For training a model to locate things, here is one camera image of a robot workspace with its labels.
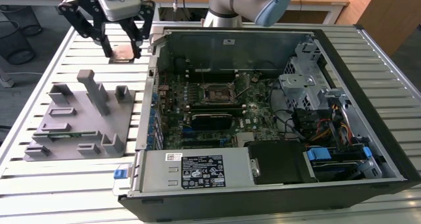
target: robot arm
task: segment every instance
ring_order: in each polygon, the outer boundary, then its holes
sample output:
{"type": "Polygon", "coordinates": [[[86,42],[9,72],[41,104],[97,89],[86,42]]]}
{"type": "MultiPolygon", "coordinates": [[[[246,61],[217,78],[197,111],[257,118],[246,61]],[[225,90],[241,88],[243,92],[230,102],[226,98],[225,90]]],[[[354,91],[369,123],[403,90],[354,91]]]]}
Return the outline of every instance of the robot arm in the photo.
{"type": "MultiPolygon", "coordinates": [[[[282,16],[290,0],[210,0],[205,19],[206,27],[239,27],[241,16],[257,25],[270,26],[282,16]]],[[[102,47],[105,57],[111,57],[111,48],[105,35],[105,23],[115,22],[130,38],[134,58],[139,58],[142,40],[149,38],[154,14],[154,2],[150,0],[62,0],[58,9],[81,37],[91,37],[102,47]],[[78,7],[93,18],[86,21],[78,7]],[[134,17],[139,16],[143,25],[138,29],[134,17]]]]}
{"type": "Polygon", "coordinates": [[[130,38],[134,58],[139,58],[143,39],[149,38],[155,4],[150,0],[62,0],[58,9],[81,37],[91,37],[102,47],[105,57],[111,57],[111,48],[105,35],[105,23],[115,22],[130,38]],[[93,25],[79,12],[81,7],[93,18],[93,25]],[[139,16],[143,25],[138,29],[134,17],[139,16]]]}
{"type": "Polygon", "coordinates": [[[283,15],[290,0],[209,0],[205,27],[239,27],[241,17],[269,27],[283,15]]]}

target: white slatted table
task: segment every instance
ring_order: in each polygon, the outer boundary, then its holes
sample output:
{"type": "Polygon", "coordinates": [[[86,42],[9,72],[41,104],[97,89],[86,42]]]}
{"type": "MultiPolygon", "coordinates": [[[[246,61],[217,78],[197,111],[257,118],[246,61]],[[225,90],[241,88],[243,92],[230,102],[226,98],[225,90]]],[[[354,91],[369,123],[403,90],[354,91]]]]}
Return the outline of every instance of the white slatted table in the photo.
{"type": "MultiPolygon", "coordinates": [[[[197,23],[155,23],[155,26],[198,26],[197,23]]],[[[374,105],[410,160],[421,170],[421,100],[419,92],[371,42],[363,31],[351,26],[293,25],[275,27],[322,29],[374,105]]],[[[106,26],[109,40],[127,42],[117,25],[106,26]]],[[[95,72],[95,82],[105,89],[127,85],[135,90],[135,104],[129,139],[137,135],[143,81],[149,57],[130,65],[109,65],[102,50],[70,29],[50,65],[31,93],[22,112],[0,148],[0,223],[115,223],[139,224],[134,215],[117,203],[110,192],[111,173],[122,163],[133,161],[134,143],[127,142],[125,156],[113,159],[70,161],[22,161],[30,136],[46,111],[51,83],[65,82],[81,90],[75,82],[79,69],[95,72]]],[[[329,70],[335,84],[338,81],[329,70]]],[[[225,218],[194,223],[421,223],[421,186],[398,194],[378,196],[349,209],[309,211],[275,215],[225,218]]]]}

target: motherboard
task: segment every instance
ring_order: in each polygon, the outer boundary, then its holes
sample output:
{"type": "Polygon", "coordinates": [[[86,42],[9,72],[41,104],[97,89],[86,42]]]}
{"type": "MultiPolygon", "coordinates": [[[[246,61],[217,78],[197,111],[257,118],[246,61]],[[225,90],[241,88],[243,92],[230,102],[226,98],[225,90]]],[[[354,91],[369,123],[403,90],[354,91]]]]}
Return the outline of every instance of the motherboard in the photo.
{"type": "Polygon", "coordinates": [[[273,78],[257,71],[159,73],[163,149],[242,147],[278,140],[267,97],[273,78]]]}

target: power supply label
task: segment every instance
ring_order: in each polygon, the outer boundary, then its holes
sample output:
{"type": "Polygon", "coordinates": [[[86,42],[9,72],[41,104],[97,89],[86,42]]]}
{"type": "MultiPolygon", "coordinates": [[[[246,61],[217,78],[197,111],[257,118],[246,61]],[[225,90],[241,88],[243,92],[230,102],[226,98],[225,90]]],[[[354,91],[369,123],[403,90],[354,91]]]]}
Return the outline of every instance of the power supply label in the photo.
{"type": "Polygon", "coordinates": [[[222,155],[181,157],[181,187],[225,187],[222,155]]]}

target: wire mesh trash bin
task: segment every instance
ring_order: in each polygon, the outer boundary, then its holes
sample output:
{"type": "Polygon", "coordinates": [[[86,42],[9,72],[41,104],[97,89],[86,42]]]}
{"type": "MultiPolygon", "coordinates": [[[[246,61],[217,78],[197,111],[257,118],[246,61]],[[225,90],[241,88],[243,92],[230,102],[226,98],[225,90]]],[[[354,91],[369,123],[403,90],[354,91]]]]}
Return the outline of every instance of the wire mesh trash bin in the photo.
{"type": "Polygon", "coordinates": [[[25,36],[33,36],[42,31],[38,19],[30,6],[9,5],[0,8],[9,21],[18,23],[19,30],[25,36]]]}
{"type": "Polygon", "coordinates": [[[13,65],[27,62],[34,57],[29,42],[11,21],[0,22],[0,55],[13,65]]]}

